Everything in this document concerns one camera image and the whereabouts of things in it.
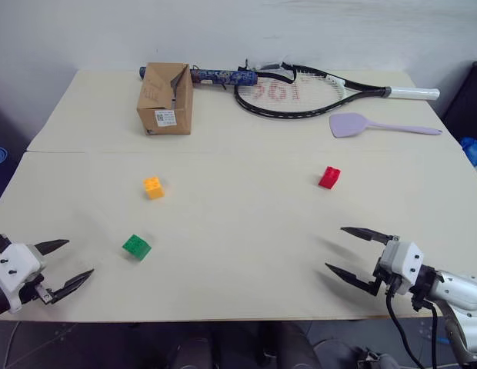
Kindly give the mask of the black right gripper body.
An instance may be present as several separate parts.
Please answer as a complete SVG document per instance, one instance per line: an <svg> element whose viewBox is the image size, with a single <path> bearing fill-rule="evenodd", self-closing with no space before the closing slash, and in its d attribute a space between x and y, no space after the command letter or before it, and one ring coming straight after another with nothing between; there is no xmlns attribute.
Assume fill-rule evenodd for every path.
<svg viewBox="0 0 477 369"><path fill-rule="evenodd" d="M374 233L372 240L385 247L377 261L373 275L382 279L388 287L393 287L393 294L406 294L404 263L406 259L406 243L398 236Z"/></svg>

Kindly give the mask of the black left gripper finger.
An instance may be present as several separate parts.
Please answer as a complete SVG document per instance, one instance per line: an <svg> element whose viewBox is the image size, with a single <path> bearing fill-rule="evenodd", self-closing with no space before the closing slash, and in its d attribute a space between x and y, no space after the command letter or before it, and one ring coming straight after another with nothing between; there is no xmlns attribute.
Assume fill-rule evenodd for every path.
<svg viewBox="0 0 477 369"><path fill-rule="evenodd" d="M58 250L65 244L69 243L67 239L56 239L52 241L43 241L33 245L33 254L36 257L44 257L47 254Z"/></svg>
<svg viewBox="0 0 477 369"><path fill-rule="evenodd" d="M50 303L55 304L63 298L69 296L71 293L75 292L89 279L93 271L94 269L85 271L67 280L62 288L52 292L52 299L50 300Z"/></svg>

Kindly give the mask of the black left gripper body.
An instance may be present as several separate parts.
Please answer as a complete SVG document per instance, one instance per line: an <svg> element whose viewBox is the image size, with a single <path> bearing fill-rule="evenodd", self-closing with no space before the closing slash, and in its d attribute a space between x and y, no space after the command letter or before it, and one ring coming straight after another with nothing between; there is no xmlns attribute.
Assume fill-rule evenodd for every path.
<svg viewBox="0 0 477 369"><path fill-rule="evenodd" d="M45 304L54 302L53 293L42 285L45 269L45 256L53 252L52 245L26 245L20 251L20 275L22 287L19 297L23 304L35 299L42 300Z"/></svg>

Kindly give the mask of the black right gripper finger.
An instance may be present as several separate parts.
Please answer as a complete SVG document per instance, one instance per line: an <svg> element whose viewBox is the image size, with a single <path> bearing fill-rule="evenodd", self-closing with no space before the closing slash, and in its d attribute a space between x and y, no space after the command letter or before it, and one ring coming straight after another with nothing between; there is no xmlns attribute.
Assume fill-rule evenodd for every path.
<svg viewBox="0 0 477 369"><path fill-rule="evenodd" d="M378 285L374 281L370 281L370 282L361 281L356 277L355 274L349 271L346 271L344 269L341 269L339 267L336 267L329 263L325 263L325 266L334 274L336 274L339 278L341 278L344 282L360 290L363 290L372 296L376 296L378 294Z"/></svg>
<svg viewBox="0 0 477 369"><path fill-rule="evenodd" d="M390 235L373 231L368 228L341 227L341 230L365 241L376 241L382 244L387 244L391 240Z"/></svg>

